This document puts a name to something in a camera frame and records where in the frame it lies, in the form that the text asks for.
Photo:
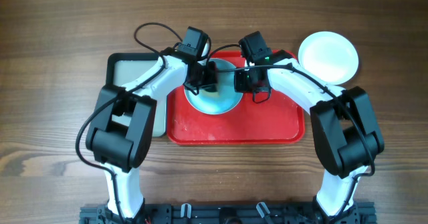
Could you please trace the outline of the light blue plate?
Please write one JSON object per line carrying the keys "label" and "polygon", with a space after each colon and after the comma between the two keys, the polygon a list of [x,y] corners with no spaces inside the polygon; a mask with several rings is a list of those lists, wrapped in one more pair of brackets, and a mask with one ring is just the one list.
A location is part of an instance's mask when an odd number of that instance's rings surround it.
{"label": "light blue plate", "polygon": [[235,91],[234,76],[234,72],[219,73],[214,92],[199,90],[199,94],[194,95],[184,90],[185,97],[192,107],[204,114],[224,114],[236,107],[243,97],[243,93]]}

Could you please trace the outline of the white plate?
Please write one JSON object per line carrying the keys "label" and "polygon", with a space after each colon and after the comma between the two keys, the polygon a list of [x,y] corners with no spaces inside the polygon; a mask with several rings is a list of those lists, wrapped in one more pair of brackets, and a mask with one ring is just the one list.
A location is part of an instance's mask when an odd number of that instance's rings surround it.
{"label": "white plate", "polygon": [[298,50],[298,61],[305,70],[330,83],[334,62],[359,61],[359,57],[354,45],[344,36],[319,31],[303,40]]}

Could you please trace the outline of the green and yellow sponge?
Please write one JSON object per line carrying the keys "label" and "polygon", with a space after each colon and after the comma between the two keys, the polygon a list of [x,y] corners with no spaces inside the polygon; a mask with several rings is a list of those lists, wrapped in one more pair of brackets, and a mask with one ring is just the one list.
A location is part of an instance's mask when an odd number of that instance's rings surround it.
{"label": "green and yellow sponge", "polygon": [[208,96],[219,96],[220,95],[220,92],[217,90],[217,88],[204,89],[204,93]]}

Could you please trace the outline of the pale green plate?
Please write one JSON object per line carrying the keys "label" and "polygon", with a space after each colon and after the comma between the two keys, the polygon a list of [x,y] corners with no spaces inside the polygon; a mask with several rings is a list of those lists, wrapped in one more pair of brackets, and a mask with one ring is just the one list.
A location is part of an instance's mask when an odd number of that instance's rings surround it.
{"label": "pale green plate", "polygon": [[351,80],[358,71],[359,61],[352,62],[334,62],[330,83],[339,85]]}

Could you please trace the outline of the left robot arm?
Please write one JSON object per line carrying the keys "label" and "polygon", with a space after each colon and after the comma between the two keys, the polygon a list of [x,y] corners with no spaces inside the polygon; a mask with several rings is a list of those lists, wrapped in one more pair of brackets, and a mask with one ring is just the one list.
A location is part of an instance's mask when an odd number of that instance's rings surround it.
{"label": "left robot arm", "polygon": [[96,211],[98,223],[147,222],[138,169],[150,148],[156,106],[179,86],[195,96],[215,89],[210,50],[211,38],[189,27],[180,42],[157,52],[157,62],[147,72],[122,86],[107,83],[100,90],[95,110],[75,143],[81,157],[80,142],[86,137],[95,161],[83,162],[106,175],[109,200]]}

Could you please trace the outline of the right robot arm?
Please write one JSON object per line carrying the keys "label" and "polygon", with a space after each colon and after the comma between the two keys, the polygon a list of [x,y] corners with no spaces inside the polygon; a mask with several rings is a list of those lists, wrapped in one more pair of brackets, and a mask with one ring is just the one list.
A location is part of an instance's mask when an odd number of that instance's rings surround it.
{"label": "right robot arm", "polygon": [[238,92],[267,87],[309,113],[316,155],[324,167],[315,203],[325,221],[339,221],[354,206],[359,180],[374,175],[375,158],[385,148],[368,94],[341,86],[358,69],[356,48],[331,31],[309,35],[296,58],[272,51],[258,31],[238,44],[246,60],[235,71]]}

